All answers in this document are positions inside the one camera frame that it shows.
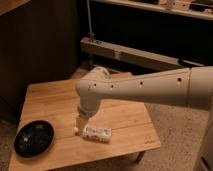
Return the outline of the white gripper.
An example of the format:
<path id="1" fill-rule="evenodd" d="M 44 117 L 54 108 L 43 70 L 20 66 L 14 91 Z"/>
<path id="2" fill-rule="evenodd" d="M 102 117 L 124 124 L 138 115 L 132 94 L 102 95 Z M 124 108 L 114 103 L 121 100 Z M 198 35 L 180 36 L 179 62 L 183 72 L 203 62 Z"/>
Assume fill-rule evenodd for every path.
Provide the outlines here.
<path id="1" fill-rule="evenodd" d="M 82 129 L 84 128 L 89 119 L 92 117 L 91 114 L 84 114 L 84 113 L 80 113 L 77 117 L 76 117 L 76 133 L 77 134 L 81 134 L 82 133 Z"/>

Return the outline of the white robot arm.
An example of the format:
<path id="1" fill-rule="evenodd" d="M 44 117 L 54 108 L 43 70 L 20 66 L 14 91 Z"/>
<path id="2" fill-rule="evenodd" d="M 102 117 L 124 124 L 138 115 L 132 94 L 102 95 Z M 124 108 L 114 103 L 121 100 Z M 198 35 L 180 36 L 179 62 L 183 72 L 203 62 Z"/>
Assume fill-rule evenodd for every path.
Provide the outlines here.
<path id="1" fill-rule="evenodd" d="M 119 99 L 203 109 L 209 118 L 194 171 L 213 171 L 213 66 L 181 68 L 125 78 L 112 78 L 95 67 L 76 84 L 80 98 L 76 129 L 83 134 L 103 99 Z"/>

